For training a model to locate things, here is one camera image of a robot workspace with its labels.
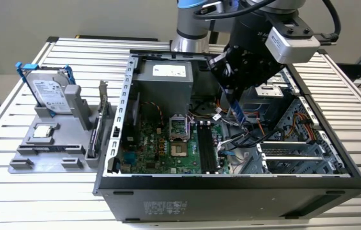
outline ram slot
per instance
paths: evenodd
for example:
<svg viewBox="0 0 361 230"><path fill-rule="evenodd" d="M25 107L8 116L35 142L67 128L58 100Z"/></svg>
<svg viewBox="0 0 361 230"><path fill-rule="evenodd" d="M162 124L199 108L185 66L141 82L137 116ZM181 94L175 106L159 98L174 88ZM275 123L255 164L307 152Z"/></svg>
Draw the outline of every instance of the ram slot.
<svg viewBox="0 0 361 230"><path fill-rule="evenodd" d="M198 151L202 173L217 172L217 161L214 156L211 129L207 125L197 127Z"/></svg>

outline open computer tower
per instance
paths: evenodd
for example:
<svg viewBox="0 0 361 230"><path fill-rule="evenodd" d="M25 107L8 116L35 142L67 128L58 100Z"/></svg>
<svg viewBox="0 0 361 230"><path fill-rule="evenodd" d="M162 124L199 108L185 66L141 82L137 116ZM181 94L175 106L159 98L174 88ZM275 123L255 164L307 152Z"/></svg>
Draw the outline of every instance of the open computer tower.
<svg viewBox="0 0 361 230"><path fill-rule="evenodd" d="M315 217L361 173L294 67L245 90L241 130L206 58L130 51L94 194L118 221Z"/></svg>

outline motherboard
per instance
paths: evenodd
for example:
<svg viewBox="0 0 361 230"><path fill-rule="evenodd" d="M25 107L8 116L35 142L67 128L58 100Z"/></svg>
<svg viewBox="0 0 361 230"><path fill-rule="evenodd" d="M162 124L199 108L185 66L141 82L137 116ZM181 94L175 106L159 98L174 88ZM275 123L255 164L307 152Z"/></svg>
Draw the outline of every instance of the motherboard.
<svg viewBox="0 0 361 230"><path fill-rule="evenodd" d="M201 143L198 143L198 128L195 122L186 123L185 126L178 122L173 122L173 126L158 127L155 123L142 121L139 128L139 142L137 150L123 152L122 173L131 174L201 174L202 159L201 158ZM203 143L203 146L210 148L210 159L217 162L214 148L221 141L219 124L210 124L210 142ZM185 134L187 138L173 139L171 133ZM218 167L218 173L229 173L227 165Z"/></svg>

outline slotted metal table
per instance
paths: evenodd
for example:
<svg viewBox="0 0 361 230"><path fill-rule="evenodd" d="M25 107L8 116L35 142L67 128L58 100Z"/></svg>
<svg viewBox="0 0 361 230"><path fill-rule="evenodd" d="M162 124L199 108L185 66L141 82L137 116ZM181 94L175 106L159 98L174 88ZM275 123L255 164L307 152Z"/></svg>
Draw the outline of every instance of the slotted metal table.
<svg viewBox="0 0 361 230"><path fill-rule="evenodd" d="M90 104L98 103L99 80L107 81L109 101L115 105L129 49L169 50L169 43L59 38L45 43L33 63L51 67L69 64L81 96ZM222 46L210 46L211 53L221 51ZM294 66L361 170L361 92L329 55L317 53L309 63ZM19 81L0 108L0 229L361 229L361 196L311 220L117 222L102 197L91 195L94 173L8 173L33 120L33 106L31 93Z"/></svg>

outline white wall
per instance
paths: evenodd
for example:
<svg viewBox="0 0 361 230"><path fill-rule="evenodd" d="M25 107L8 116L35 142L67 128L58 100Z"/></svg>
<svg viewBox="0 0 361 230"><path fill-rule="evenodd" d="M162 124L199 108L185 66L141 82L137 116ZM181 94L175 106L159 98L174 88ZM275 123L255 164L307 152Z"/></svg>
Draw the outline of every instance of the white wall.
<svg viewBox="0 0 361 230"><path fill-rule="evenodd" d="M0 73L30 62L49 36L111 35L169 41L174 0L0 0Z"/></svg>
<svg viewBox="0 0 361 230"><path fill-rule="evenodd" d="M361 55L361 0L331 0L342 19L338 46L327 47L335 61ZM321 0L307 0L301 17L315 31L331 32ZM175 0L0 0L0 73L14 73L17 61L31 61L47 36L77 34L153 37L175 34Z"/></svg>

